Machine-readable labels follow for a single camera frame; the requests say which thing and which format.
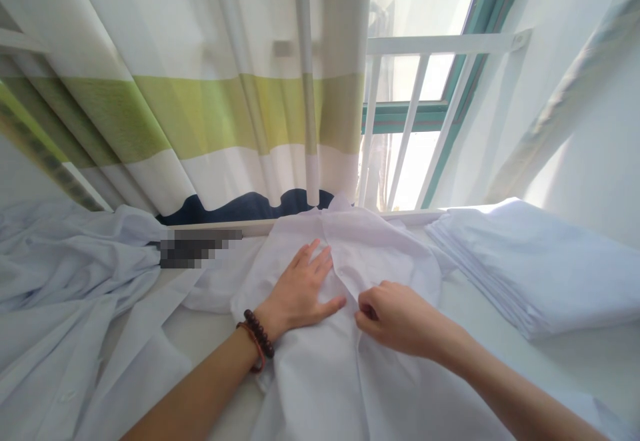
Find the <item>striped curtain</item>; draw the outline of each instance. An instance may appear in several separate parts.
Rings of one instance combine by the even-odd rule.
[[[167,224],[353,202],[369,0],[0,0],[0,79],[104,201]]]

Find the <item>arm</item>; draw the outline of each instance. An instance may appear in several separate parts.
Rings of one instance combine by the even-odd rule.
[[[318,292],[333,266],[330,248],[310,262],[319,240],[305,245],[254,314],[272,342],[286,331],[322,321],[346,299],[318,303]],[[162,398],[121,441],[203,440],[233,393],[258,360],[248,332],[237,329]]]
[[[431,359],[484,399],[523,440],[606,440],[586,421],[503,364],[408,286],[383,281],[360,294],[358,327],[396,351]]]

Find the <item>white wall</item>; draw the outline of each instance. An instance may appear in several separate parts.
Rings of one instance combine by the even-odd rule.
[[[0,134],[0,208],[18,201],[46,198],[67,198],[67,195]]]
[[[533,28],[529,46],[490,57],[432,207],[482,203],[487,187],[549,98],[611,0],[515,0],[504,31]],[[571,222],[640,247],[640,31],[608,60],[592,93],[568,113],[575,128],[525,197]]]

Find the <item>forearm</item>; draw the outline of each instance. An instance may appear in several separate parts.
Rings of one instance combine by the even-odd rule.
[[[249,333],[237,329],[122,438],[204,440],[242,379],[257,362]]]
[[[445,367],[466,380],[518,441],[606,440],[564,405],[495,358],[471,337]]]

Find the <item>finger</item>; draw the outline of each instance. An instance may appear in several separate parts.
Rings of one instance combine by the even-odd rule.
[[[287,268],[295,268],[298,262],[300,261],[300,258],[302,258],[302,256],[305,254],[305,251],[307,250],[307,248],[309,248],[308,244],[305,244],[304,246],[302,246],[302,248],[300,248],[298,252],[295,254],[295,256],[293,257],[293,259],[291,260]]]
[[[320,244],[319,239],[313,240],[313,242],[311,243],[311,246],[309,246],[309,248],[307,248],[305,252],[302,254],[302,256],[300,257],[300,261],[298,261],[298,265],[307,266],[309,264],[309,258],[311,258],[311,255],[313,254],[315,249],[318,247],[318,244]]]
[[[317,321],[321,322],[325,318],[329,318],[332,314],[337,313],[347,304],[347,299],[344,296],[336,296],[329,302],[321,304],[318,308]]]
[[[331,247],[327,246],[320,254],[318,254],[313,261],[309,264],[309,268],[316,271],[326,260],[331,256]]]
[[[355,324],[361,331],[367,333],[372,338],[377,338],[380,335],[380,323],[367,318],[367,315],[362,311],[355,313]]]
[[[316,279],[322,283],[329,274],[329,271],[331,271],[331,268],[333,268],[333,259],[329,258],[321,264],[318,271],[315,272]]]
[[[363,306],[372,306],[374,309],[378,308],[380,299],[380,288],[378,286],[374,286],[371,289],[363,291],[358,296],[358,305],[360,309]]]

